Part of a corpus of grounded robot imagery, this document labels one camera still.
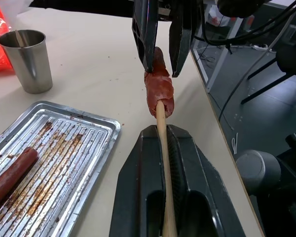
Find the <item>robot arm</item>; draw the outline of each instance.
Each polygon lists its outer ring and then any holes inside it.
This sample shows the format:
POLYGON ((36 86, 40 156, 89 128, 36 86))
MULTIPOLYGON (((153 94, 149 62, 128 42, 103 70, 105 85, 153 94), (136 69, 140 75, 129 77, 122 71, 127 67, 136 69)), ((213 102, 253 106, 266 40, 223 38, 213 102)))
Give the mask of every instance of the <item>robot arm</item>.
MULTIPOLYGON (((157 35, 159 6, 171 9, 168 16, 172 21, 169 32, 169 54, 172 77, 176 78, 185 63, 199 25, 200 0, 135 0, 133 34, 140 61, 146 72, 152 72, 152 59, 157 35)), ((219 11, 228 17, 245 18, 254 13, 264 0, 215 0, 219 11)))

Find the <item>wooden stick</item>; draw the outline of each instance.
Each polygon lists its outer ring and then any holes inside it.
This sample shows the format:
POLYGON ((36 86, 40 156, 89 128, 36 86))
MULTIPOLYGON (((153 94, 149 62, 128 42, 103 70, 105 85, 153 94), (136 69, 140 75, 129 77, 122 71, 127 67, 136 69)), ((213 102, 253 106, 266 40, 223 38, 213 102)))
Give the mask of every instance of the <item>wooden stick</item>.
POLYGON ((23 39, 17 30, 15 30, 15 36, 16 36, 16 40, 18 41, 20 48, 23 48, 24 47, 23 39))
POLYGON ((177 232, 176 218, 175 218, 174 206, 173 206, 166 115, 164 111, 164 105, 161 100, 158 101, 156 113, 157 113, 157 116, 156 116, 157 128, 158 128, 159 138, 160 138, 161 147, 162 147, 164 177, 166 181, 166 207, 164 212, 162 237, 177 237, 178 232, 177 232))

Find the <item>cooked sausage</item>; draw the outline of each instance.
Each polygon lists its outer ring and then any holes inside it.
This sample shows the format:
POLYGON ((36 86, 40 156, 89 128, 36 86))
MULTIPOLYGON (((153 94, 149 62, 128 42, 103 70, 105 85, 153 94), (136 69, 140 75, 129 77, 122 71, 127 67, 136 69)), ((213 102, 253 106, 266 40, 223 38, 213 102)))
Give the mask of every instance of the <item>cooked sausage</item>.
POLYGON ((15 162, 0 175, 0 202, 36 160, 37 151, 27 147, 15 162))
POLYGON ((150 113, 156 117, 158 100, 164 104, 166 117, 174 110, 173 86, 163 59, 163 53, 159 47, 154 49, 153 71, 144 75, 147 90, 147 103, 150 113))

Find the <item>gray floor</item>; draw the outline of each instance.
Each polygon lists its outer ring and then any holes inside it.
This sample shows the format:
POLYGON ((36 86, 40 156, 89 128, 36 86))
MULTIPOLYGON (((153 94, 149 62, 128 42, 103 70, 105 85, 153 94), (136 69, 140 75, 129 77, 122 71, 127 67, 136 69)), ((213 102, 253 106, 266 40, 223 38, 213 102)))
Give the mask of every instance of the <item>gray floor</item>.
MULTIPOLYGON (((228 95, 241 79, 245 71, 262 54, 252 48, 234 48, 232 55, 228 54, 222 69, 212 87, 211 95, 220 107, 223 106, 228 95)), ((214 56, 218 59, 221 50, 213 47, 208 48, 204 55, 214 56)), ((269 60, 275 53, 266 55, 252 70, 255 71, 269 60)), ((214 66, 202 60, 208 75, 211 75, 214 66)), ((238 132, 238 153, 246 149, 255 149, 278 155, 289 147, 285 137, 296 132, 296 76, 275 86, 264 94, 241 105, 242 99, 284 75, 277 64, 273 64, 263 72, 256 75, 250 81, 243 81, 224 114, 221 124, 226 139, 231 149, 231 139, 238 132)), ((217 115, 220 109, 211 98, 217 115)))

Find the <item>chair leg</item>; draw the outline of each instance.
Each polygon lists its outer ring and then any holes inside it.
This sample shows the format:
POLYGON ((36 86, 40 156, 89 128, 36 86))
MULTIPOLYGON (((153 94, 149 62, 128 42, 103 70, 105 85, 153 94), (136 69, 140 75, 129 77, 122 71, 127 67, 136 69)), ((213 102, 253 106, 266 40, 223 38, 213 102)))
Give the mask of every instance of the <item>chair leg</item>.
POLYGON ((258 95, 261 95, 262 93, 266 92, 267 90, 271 89, 272 87, 278 85, 279 83, 285 81, 286 79, 290 78, 293 74, 285 74, 284 76, 282 76, 281 78, 277 79, 276 81, 270 83, 269 85, 265 86, 264 88, 262 88, 261 90, 258 90, 256 93, 253 93, 252 95, 248 96, 247 98, 245 98, 244 100, 241 101, 241 104, 245 104, 248 101, 256 98, 258 95))
POLYGON ((267 67, 271 66, 273 63, 276 62, 276 59, 272 59, 271 61, 269 61, 267 64, 263 65, 262 67, 260 67, 258 70, 256 70, 255 72, 251 73, 247 80, 250 80, 250 78, 253 78, 256 74, 262 72, 264 69, 266 69, 267 67))

